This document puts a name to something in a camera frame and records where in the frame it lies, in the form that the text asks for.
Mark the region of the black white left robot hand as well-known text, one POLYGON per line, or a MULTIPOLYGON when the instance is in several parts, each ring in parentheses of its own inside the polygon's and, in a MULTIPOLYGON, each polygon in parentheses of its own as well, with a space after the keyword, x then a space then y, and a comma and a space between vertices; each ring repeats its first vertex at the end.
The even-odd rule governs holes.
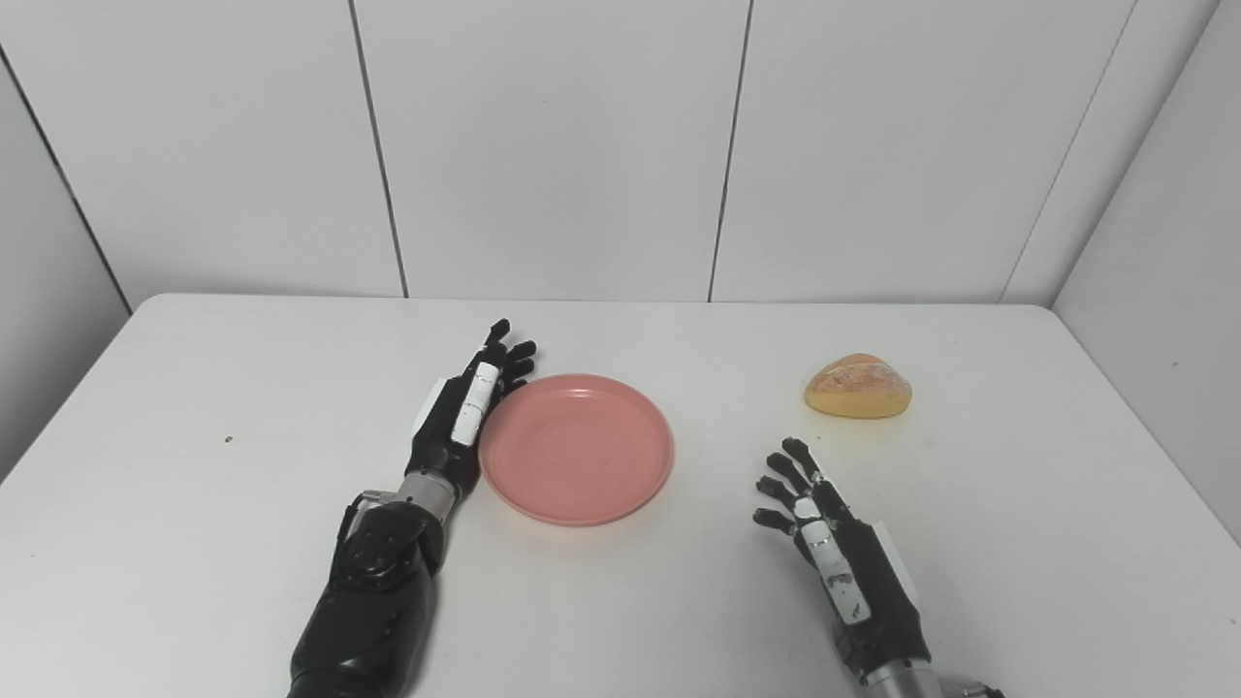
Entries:
POLYGON ((457 502, 470 496, 482 477, 479 443, 491 412, 532 374, 537 344, 510 344, 511 323, 493 323, 465 370, 448 378, 429 397, 414 428, 406 474, 446 483, 457 502))

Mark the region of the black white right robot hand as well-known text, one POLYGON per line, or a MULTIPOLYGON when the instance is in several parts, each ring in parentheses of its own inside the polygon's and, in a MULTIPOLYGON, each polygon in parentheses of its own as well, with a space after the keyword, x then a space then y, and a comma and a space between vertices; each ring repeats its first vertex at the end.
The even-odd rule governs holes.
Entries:
POLYGON ((768 455, 756 489, 781 510, 756 509, 761 527, 789 537, 817 573, 834 614, 841 664, 861 684, 885 666, 932 659, 921 616, 885 551, 876 527, 859 520, 804 441, 786 437, 768 455))

